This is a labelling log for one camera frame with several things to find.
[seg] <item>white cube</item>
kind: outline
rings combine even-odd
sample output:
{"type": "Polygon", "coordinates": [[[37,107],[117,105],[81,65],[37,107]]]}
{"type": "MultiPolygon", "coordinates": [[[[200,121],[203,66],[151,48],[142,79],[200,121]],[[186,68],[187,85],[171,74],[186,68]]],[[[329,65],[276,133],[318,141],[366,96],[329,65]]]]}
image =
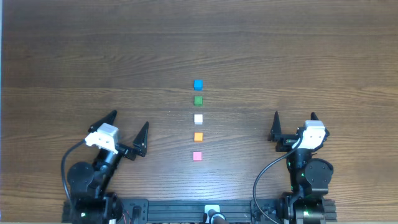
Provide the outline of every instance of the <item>white cube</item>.
{"type": "Polygon", "coordinates": [[[195,114],[193,117],[195,124],[203,124],[203,114],[195,114]]]}

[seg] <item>pink cube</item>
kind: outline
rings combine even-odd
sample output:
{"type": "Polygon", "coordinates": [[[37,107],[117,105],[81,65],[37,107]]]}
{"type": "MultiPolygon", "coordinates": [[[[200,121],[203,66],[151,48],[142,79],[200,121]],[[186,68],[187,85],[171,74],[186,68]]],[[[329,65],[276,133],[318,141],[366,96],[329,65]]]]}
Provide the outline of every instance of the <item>pink cube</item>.
{"type": "Polygon", "coordinates": [[[201,161],[201,152],[193,152],[193,160],[201,161]]]}

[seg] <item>cube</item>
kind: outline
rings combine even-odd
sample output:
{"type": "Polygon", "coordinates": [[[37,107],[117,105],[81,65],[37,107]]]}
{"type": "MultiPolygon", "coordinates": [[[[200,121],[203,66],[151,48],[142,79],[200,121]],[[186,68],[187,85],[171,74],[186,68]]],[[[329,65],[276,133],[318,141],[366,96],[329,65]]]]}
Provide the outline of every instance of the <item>cube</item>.
{"type": "Polygon", "coordinates": [[[195,142],[202,142],[203,141],[203,133],[195,133],[193,140],[195,142]]]}
{"type": "Polygon", "coordinates": [[[193,122],[195,124],[203,124],[203,114],[195,114],[195,115],[193,115],[193,122]]]}
{"type": "Polygon", "coordinates": [[[203,97],[202,96],[195,96],[193,104],[195,106],[202,106],[203,105],[203,97]]]}
{"type": "Polygon", "coordinates": [[[201,161],[201,152],[193,152],[193,160],[201,161]]]}
{"type": "Polygon", "coordinates": [[[203,89],[203,80],[195,80],[193,81],[193,89],[194,90],[202,90],[203,89]]]}

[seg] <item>wood grain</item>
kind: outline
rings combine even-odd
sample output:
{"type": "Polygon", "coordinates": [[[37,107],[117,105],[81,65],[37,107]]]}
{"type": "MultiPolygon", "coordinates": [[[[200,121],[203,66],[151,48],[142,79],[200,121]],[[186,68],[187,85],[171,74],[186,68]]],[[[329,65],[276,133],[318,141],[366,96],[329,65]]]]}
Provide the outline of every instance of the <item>wood grain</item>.
{"type": "MultiPolygon", "coordinates": [[[[3,20],[1,221],[59,222],[62,155],[113,109],[122,142],[150,122],[147,156],[111,182],[121,197],[250,199],[280,156],[274,111],[286,133],[316,111],[339,221],[398,220],[396,1],[4,0],[3,20]]],[[[258,195],[289,184],[277,164],[258,195]]]]}

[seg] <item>green cube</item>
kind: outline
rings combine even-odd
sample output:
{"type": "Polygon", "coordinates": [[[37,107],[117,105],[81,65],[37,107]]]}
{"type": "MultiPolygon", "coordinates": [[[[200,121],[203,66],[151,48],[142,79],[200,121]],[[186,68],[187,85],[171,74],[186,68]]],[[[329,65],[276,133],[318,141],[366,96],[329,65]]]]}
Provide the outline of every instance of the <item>green cube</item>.
{"type": "Polygon", "coordinates": [[[195,100],[193,101],[195,106],[202,106],[203,105],[203,97],[202,96],[195,96],[195,100]]]}

